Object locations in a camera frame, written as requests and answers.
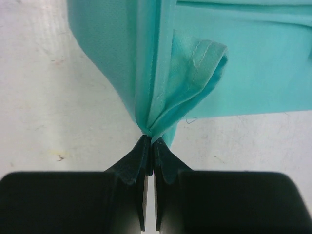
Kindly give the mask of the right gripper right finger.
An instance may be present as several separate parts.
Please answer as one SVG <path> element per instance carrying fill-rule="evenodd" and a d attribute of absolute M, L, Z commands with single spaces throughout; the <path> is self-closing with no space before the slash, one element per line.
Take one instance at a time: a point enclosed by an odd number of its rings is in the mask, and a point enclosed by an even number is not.
<path fill-rule="evenodd" d="M 192 169 L 175 156 L 162 138 L 152 145 L 157 231 L 184 231 L 179 174 Z"/>

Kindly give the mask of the teal t shirt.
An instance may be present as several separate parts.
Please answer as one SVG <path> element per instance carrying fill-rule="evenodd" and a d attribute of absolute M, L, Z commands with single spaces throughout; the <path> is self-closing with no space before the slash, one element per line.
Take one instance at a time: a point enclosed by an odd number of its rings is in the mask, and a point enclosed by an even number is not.
<path fill-rule="evenodd" d="M 152 141 L 183 118 L 312 108 L 309 0 L 70 0 L 70 29 Z"/>

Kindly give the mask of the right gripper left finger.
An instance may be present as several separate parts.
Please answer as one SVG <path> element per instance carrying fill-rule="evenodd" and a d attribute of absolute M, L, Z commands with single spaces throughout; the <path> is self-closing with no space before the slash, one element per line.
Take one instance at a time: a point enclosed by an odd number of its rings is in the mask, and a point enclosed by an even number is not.
<path fill-rule="evenodd" d="M 149 137 L 142 135 L 133 149 L 105 172 L 113 176 L 106 231 L 144 231 L 149 176 Z"/>

